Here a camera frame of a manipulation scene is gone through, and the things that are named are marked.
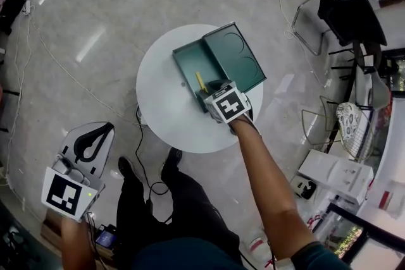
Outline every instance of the white round table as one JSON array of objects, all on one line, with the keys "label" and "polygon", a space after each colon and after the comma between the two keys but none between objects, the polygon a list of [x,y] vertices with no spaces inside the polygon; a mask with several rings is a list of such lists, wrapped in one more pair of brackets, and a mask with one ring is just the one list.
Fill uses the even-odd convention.
[{"label": "white round table", "polygon": [[[140,111],[150,129],[179,150],[209,153],[236,143],[226,124],[204,114],[172,57],[172,51],[217,29],[212,25],[186,25],[161,36],[146,52],[137,75]],[[263,100],[263,83],[246,93],[254,120]]]}]

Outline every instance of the black cable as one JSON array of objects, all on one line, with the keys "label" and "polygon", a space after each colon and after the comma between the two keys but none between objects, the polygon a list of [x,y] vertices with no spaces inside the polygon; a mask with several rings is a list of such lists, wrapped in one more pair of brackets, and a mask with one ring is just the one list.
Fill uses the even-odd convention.
[{"label": "black cable", "polygon": [[142,167],[142,170],[144,172],[146,184],[149,187],[149,199],[150,199],[152,192],[154,192],[156,195],[162,196],[162,195],[166,194],[169,191],[169,188],[167,188],[164,192],[156,192],[155,190],[153,190],[153,186],[155,186],[157,183],[163,183],[163,184],[165,184],[165,183],[162,182],[162,181],[157,181],[157,182],[153,183],[152,185],[149,184],[149,179],[147,178],[145,167],[144,167],[143,163],[140,161],[139,156],[138,156],[138,151],[139,151],[140,145],[141,145],[141,143],[142,143],[142,141],[144,139],[144,131],[142,131],[142,127],[140,125],[140,119],[138,117],[138,112],[139,112],[139,105],[137,107],[137,111],[136,111],[135,115],[136,115],[136,118],[137,118],[137,121],[138,121],[138,124],[139,124],[140,141],[139,141],[137,149],[135,150],[135,155],[136,155],[136,157],[138,159],[138,162],[139,162],[139,164]]},{"label": "black cable", "polygon": [[274,256],[273,251],[271,250],[270,242],[267,240],[268,248],[270,249],[271,253],[271,263],[273,264],[273,270],[276,270],[276,258]]},{"label": "black cable", "polygon": [[104,270],[108,270],[108,269],[104,266],[104,262],[101,260],[101,256],[100,256],[100,254],[99,254],[99,252],[98,252],[98,250],[97,250],[97,247],[96,247],[96,238],[93,237],[93,230],[92,230],[92,228],[91,228],[92,224],[93,224],[93,227],[96,228],[96,223],[94,222],[94,218],[93,218],[93,217],[91,217],[91,220],[93,220],[93,222],[91,223],[91,221],[90,221],[90,216],[89,216],[90,214],[92,215],[91,212],[88,212],[88,213],[86,214],[86,216],[87,216],[87,220],[89,221],[89,229],[90,229],[91,242],[92,242],[92,244],[93,244],[94,251],[95,251],[97,257],[99,258],[100,263],[101,263],[101,265],[103,266]]},{"label": "black cable", "polygon": [[243,253],[242,253],[241,251],[239,251],[239,253],[240,253],[240,256],[241,256],[242,258],[244,258],[245,261],[246,261],[254,270],[258,270],[255,266],[253,266],[253,264],[250,263],[249,260],[246,259],[246,257],[243,255]]}]

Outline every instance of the white cable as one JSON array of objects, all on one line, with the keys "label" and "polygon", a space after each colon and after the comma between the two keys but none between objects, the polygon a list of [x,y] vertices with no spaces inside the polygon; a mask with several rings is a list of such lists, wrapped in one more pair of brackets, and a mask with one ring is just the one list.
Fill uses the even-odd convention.
[{"label": "white cable", "polygon": [[[35,6],[31,6],[31,7],[34,8],[33,13],[32,13],[32,15],[34,15],[34,13],[35,13]],[[15,53],[15,58],[14,58],[14,66],[15,66],[15,69],[16,69],[18,84],[19,84],[19,86],[20,86],[20,93],[19,93],[19,95],[18,95],[17,109],[16,109],[16,112],[15,112],[14,122],[13,122],[13,126],[11,127],[10,137],[9,137],[8,144],[7,144],[7,162],[6,162],[6,176],[5,176],[5,178],[6,178],[6,184],[5,184],[5,185],[8,185],[8,184],[9,184],[9,183],[8,183],[8,179],[7,179],[7,174],[8,174],[8,171],[9,171],[11,143],[12,143],[13,138],[14,138],[14,136],[15,136],[16,122],[17,122],[18,114],[19,114],[19,112],[20,112],[21,98],[22,98],[22,88],[23,88],[23,84],[24,84],[25,69],[27,69],[28,63],[30,62],[31,57],[32,57],[32,49],[31,49],[31,47],[29,46],[29,41],[28,41],[28,38],[29,38],[29,36],[30,36],[30,20],[32,19],[32,17],[33,17],[33,16],[30,15],[30,19],[28,20],[28,31],[27,31],[27,44],[28,44],[28,48],[30,49],[30,54],[28,55],[28,59],[27,59],[27,61],[25,62],[25,65],[24,65],[24,67],[23,67],[21,79],[20,79],[20,73],[19,73],[19,71],[18,71],[18,65],[17,65],[17,58],[18,58],[18,41],[19,41],[19,38],[20,38],[20,30],[21,30],[21,17],[20,17],[20,19],[18,20],[18,35],[17,35],[17,42],[16,42],[16,53]]]},{"label": "white cable", "polygon": [[[322,83],[320,82],[320,79],[318,78],[318,76],[317,76],[316,73],[315,73],[315,69],[313,68],[312,64],[309,62],[309,59],[308,59],[308,57],[307,57],[305,48],[302,46],[301,41],[292,33],[292,27],[291,27],[291,24],[290,24],[289,20],[287,19],[287,16],[286,16],[285,13],[284,13],[283,4],[282,4],[281,0],[278,0],[278,2],[279,2],[279,4],[280,4],[280,11],[281,11],[281,14],[283,14],[283,17],[284,17],[285,21],[287,22],[287,24],[288,24],[288,26],[289,26],[289,28],[290,28],[290,30],[285,30],[285,31],[284,31],[284,37],[285,37],[286,39],[289,39],[289,40],[295,38],[295,39],[298,41],[299,45],[301,46],[301,49],[304,51],[304,55],[305,55],[306,61],[307,61],[308,65],[311,67],[311,69],[312,69],[311,72],[312,72],[312,74],[315,76],[316,81],[319,83],[319,85],[320,85],[321,87],[325,88],[326,85],[324,85],[324,84],[322,84]],[[292,37],[287,37],[285,33],[290,33],[290,34],[292,35]]]},{"label": "white cable", "polygon": [[[11,190],[11,192],[13,192],[14,196],[21,202],[21,204],[24,204],[23,200],[20,198],[20,196],[17,195],[17,193],[15,192],[15,190],[12,189],[11,187],[10,187],[10,190]],[[27,209],[29,210],[29,212],[33,215],[33,217],[34,217],[36,220],[38,220],[38,222],[39,222],[40,224],[42,224],[42,222],[43,222],[44,220],[39,219],[39,217],[38,217],[37,215],[35,215],[35,213],[33,212],[33,210],[32,210],[31,208],[29,208],[29,206],[27,206],[26,204],[25,204],[25,208],[27,208]]]},{"label": "white cable", "polygon": [[58,60],[53,56],[53,54],[50,52],[50,50],[49,50],[48,47],[46,46],[44,40],[42,39],[41,33],[39,32],[39,30],[38,30],[38,28],[37,28],[37,25],[35,24],[34,20],[32,20],[32,25],[33,25],[34,28],[36,29],[36,31],[37,31],[37,33],[38,33],[39,40],[41,41],[42,45],[45,47],[45,50],[48,52],[48,54],[50,55],[50,57],[56,62],[56,64],[57,64],[74,82],[76,82],[76,84],[77,84],[80,88],[84,89],[87,93],[89,93],[89,95],[91,95],[93,98],[95,98],[96,101],[98,101],[98,102],[99,102],[100,104],[102,104],[103,106],[107,107],[110,111],[112,111],[113,113],[115,113],[115,114],[116,114],[119,118],[121,118],[122,120],[125,120],[125,121],[127,121],[128,123],[131,123],[131,124],[133,124],[133,125],[140,125],[140,126],[142,126],[141,124],[138,124],[138,123],[135,123],[135,122],[133,122],[133,121],[128,120],[127,118],[125,118],[124,116],[122,116],[120,113],[117,113],[117,112],[114,110],[114,108],[112,108],[111,106],[107,105],[105,102],[103,102],[103,101],[101,101],[100,99],[98,99],[95,94],[93,94],[89,89],[87,89],[87,88],[84,87],[79,81],[77,81],[76,78],[75,78],[73,75],[71,75],[71,74],[69,73],[69,71],[66,70],[65,67],[64,67],[62,64],[60,64],[59,61],[58,61]]},{"label": "white cable", "polygon": [[[127,109],[129,108],[129,107],[132,107],[132,106],[135,106],[135,105],[137,105],[137,111],[138,111],[138,107],[139,107],[139,105],[138,105],[138,103],[137,102],[135,102],[135,103],[133,103],[133,104],[131,104],[131,105],[127,105],[127,106],[125,106],[125,108],[124,108],[124,114],[125,114],[125,112],[127,111]],[[143,130],[151,130],[149,127],[146,127],[146,125],[144,125],[144,124],[142,124],[142,126],[140,126]]]}]

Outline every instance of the chair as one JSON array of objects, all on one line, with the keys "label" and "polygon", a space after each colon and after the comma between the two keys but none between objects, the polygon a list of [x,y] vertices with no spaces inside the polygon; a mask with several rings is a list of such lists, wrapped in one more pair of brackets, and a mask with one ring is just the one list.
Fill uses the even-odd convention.
[{"label": "chair", "polygon": [[388,86],[381,80],[377,71],[371,73],[371,105],[358,107],[362,110],[374,110],[378,111],[379,109],[385,108],[389,105],[391,100],[390,89]]},{"label": "chair", "polygon": [[334,32],[341,46],[347,46],[355,40],[373,41],[377,44],[387,45],[380,22],[368,0],[320,0],[318,16],[327,23],[330,29],[321,34],[320,46],[315,51],[296,30],[300,10],[310,1],[306,0],[298,6],[291,29],[293,34],[315,56],[321,54],[324,36],[330,30]]},{"label": "chair", "polygon": [[[381,45],[372,42],[372,41],[364,41],[363,44],[361,44],[358,41],[353,42],[353,47],[347,48],[347,49],[342,49],[339,51],[335,52],[329,52],[329,55],[337,54],[337,53],[342,53],[342,52],[352,52],[354,54],[354,58],[347,60],[347,62],[351,62],[356,60],[358,65],[360,65],[363,68],[367,68],[368,66],[365,65],[365,57],[367,56],[373,56],[373,67],[375,69],[379,69],[381,61],[382,61],[382,50],[381,50]],[[332,66],[332,70],[342,70],[342,69],[351,69],[352,66]]]},{"label": "chair", "polygon": [[389,78],[391,75],[395,75],[399,71],[399,65],[395,58],[387,57],[383,53],[381,64],[377,71],[381,78]]},{"label": "chair", "polygon": [[370,101],[370,92],[372,88],[370,75],[365,75],[363,69],[356,67],[356,79],[354,80],[356,105],[358,107],[368,106]]},{"label": "chair", "polygon": [[[355,104],[352,104],[350,102],[338,104],[333,101],[327,101],[327,103],[337,105],[333,116],[327,116],[326,113],[325,115],[322,115],[305,109],[301,111],[302,130],[304,132],[306,140],[311,145],[321,145],[321,144],[331,144],[334,142],[341,142],[343,148],[350,154],[350,156],[353,159],[357,161],[367,159],[372,153],[374,141],[374,132],[371,127],[369,117],[365,115],[365,113]],[[336,117],[339,122],[340,140],[330,140],[328,142],[312,143],[305,130],[304,113],[310,113],[313,115],[324,117],[325,131],[330,132],[333,130],[328,130],[327,128],[328,119],[331,120],[332,118]]]}]

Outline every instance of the white floor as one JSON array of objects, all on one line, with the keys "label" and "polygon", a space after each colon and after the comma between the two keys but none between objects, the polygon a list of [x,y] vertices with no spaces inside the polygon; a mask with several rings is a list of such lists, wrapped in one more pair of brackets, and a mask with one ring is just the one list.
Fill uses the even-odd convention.
[{"label": "white floor", "polygon": [[[281,0],[283,11],[292,21],[304,0]],[[333,35],[320,57],[307,53],[295,39],[286,39],[288,29],[279,0],[31,0],[34,22],[55,58],[84,87],[126,118],[135,121],[137,70],[143,55],[161,35],[182,25],[203,23],[222,26],[236,21],[267,76],[263,105],[257,125],[276,162],[290,178],[308,153],[301,126],[301,110],[319,111],[319,95],[339,100],[345,84],[337,73],[328,71],[326,51],[338,49]],[[299,21],[299,29],[315,47],[319,32],[326,26],[317,18],[317,0]],[[25,70],[20,115],[9,159],[9,176],[27,207],[43,218],[41,205],[44,171],[52,164],[66,131],[92,121],[110,121],[116,138],[103,179],[106,189],[92,211],[97,224],[115,224],[116,205],[122,180],[117,179],[117,160],[121,155],[135,159],[139,129],[121,120],[80,88],[50,57],[30,26],[20,15],[6,46],[6,62],[1,80],[6,89],[18,90],[14,66],[18,43],[20,76]],[[16,97],[5,95],[1,124],[11,129],[17,107]],[[322,138],[323,124],[309,116],[305,121],[311,136]],[[8,135],[0,133],[0,158],[7,161]],[[145,131],[140,157],[151,181],[158,180],[158,169],[168,145],[151,131]],[[229,228],[241,238],[260,225],[244,163],[237,144],[212,154],[184,154],[180,165],[205,188]],[[149,193],[145,186],[145,195]],[[153,195],[154,214],[159,220],[171,214],[170,194]]]}]

